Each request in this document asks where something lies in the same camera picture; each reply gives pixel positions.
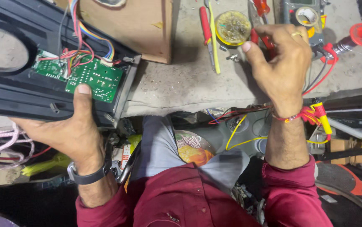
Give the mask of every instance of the pink rope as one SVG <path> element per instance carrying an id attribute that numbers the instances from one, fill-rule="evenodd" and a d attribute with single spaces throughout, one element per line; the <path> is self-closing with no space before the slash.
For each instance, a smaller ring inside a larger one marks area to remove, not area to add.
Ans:
<path id="1" fill-rule="evenodd" d="M 10 169 L 10 168 L 16 168 L 20 166 L 21 164 L 27 162 L 34 154 L 34 142 L 32 139 L 28 138 L 27 135 L 25 135 L 25 131 L 21 130 L 16 123 L 13 122 L 13 130 L 5 130 L 0 131 L 0 138 L 3 137 L 12 137 L 12 139 L 0 146 L 0 153 L 6 153 L 11 156 L 16 156 L 19 158 L 18 161 L 13 162 L 10 165 L 0 166 L 0 170 L 4 169 Z M 25 139 L 18 139 L 19 135 L 24 135 Z M 31 144 L 31 150 L 29 155 L 24 158 L 24 155 L 20 152 L 14 152 L 9 147 L 15 143 L 30 143 Z"/>

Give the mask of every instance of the multimeter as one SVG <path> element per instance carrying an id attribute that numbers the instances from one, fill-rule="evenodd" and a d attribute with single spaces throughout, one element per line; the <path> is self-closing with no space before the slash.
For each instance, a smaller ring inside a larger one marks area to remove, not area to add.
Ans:
<path id="1" fill-rule="evenodd" d="M 281 0 L 274 1 L 275 22 L 292 23 L 307 28 L 311 47 L 324 44 L 321 21 L 322 0 Z"/>

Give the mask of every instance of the gold ring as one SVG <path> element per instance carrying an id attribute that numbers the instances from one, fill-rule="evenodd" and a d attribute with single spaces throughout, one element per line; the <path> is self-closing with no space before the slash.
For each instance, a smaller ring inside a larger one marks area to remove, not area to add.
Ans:
<path id="1" fill-rule="evenodd" d="M 303 33 L 301 31 L 296 31 L 295 33 L 291 34 L 292 37 L 295 35 L 300 35 L 301 37 L 303 37 Z"/>

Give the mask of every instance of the wrist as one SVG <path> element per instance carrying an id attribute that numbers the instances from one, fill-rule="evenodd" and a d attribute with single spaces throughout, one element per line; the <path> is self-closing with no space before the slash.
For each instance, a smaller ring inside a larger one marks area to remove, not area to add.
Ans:
<path id="1" fill-rule="evenodd" d="M 290 99 L 288 101 L 273 102 L 274 113 L 280 118 L 288 118 L 298 114 L 303 108 L 303 98 Z"/>
<path id="2" fill-rule="evenodd" d="M 97 172 L 104 165 L 104 157 L 100 152 L 89 156 L 82 161 L 74 161 L 79 176 L 85 176 Z"/>

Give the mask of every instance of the hand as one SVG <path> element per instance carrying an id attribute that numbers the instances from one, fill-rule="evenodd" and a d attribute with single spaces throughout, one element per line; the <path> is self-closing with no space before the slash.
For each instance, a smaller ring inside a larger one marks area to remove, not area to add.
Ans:
<path id="1" fill-rule="evenodd" d="M 267 62 L 256 44 L 245 42 L 242 48 L 252 66 L 252 74 L 259 87 L 272 100 L 279 117 L 293 116 L 302 108 L 304 80 L 311 64 L 312 51 L 307 30 L 292 24 L 264 25 L 255 30 L 259 36 L 272 37 L 277 56 Z M 297 31 L 303 37 L 291 36 Z"/>
<path id="2" fill-rule="evenodd" d="M 92 117 L 92 91 L 77 86 L 73 96 L 75 113 L 67 120 L 44 122 L 11 117 L 27 135 L 66 154 L 75 162 L 79 175 L 96 172 L 104 163 L 103 138 Z"/>

